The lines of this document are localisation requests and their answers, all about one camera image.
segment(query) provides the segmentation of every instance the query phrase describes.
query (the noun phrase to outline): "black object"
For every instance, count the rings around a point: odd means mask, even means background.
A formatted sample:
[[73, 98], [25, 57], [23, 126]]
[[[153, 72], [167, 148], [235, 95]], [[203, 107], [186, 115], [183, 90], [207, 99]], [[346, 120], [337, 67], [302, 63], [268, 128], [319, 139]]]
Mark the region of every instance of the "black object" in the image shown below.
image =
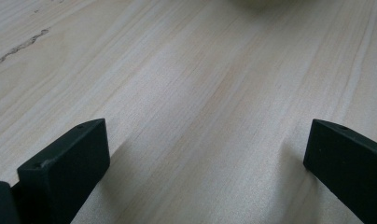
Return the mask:
[[377, 223], [377, 143], [314, 119], [304, 165], [364, 223]]
[[70, 223], [109, 164], [105, 120], [77, 125], [0, 182], [0, 224]]

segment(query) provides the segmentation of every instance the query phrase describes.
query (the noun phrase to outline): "wood grain surface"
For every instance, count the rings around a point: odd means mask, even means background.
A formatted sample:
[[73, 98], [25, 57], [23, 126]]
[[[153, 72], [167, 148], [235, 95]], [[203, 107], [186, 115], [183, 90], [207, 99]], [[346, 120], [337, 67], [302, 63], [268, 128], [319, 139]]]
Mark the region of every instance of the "wood grain surface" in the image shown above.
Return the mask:
[[377, 142], [377, 0], [0, 0], [0, 180], [98, 118], [73, 223], [361, 223], [302, 159], [312, 119]]

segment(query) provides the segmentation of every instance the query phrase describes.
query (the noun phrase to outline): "table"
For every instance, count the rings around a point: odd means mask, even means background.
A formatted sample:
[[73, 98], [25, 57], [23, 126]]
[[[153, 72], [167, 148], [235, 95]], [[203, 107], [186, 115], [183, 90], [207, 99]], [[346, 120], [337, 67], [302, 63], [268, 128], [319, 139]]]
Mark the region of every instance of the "table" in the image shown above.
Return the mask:
[[73, 223], [361, 223], [302, 159], [312, 119], [377, 142], [377, 0], [0, 0], [0, 180], [98, 118]]

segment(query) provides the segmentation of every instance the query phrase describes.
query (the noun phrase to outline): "light wood tabletop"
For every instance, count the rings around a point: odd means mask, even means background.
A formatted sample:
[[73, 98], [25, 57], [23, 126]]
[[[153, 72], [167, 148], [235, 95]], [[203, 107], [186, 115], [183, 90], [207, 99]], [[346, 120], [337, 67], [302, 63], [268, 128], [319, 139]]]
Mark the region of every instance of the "light wood tabletop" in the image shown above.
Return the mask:
[[377, 142], [377, 0], [0, 0], [0, 180], [105, 118], [73, 223], [361, 223], [302, 165]]

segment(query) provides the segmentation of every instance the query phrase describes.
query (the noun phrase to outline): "black plastic part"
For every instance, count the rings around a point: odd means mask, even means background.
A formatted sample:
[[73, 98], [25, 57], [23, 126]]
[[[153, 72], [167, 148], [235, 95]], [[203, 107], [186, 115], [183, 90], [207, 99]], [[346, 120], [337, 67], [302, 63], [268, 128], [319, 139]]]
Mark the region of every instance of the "black plastic part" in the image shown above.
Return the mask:
[[0, 224], [19, 224], [20, 217], [16, 210], [10, 185], [0, 181]]
[[364, 223], [377, 223], [377, 143], [314, 119], [304, 165]]
[[20, 166], [13, 188], [0, 184], [0, 224], [70, 223], [109, 164], [105, 120], [77, 125]]

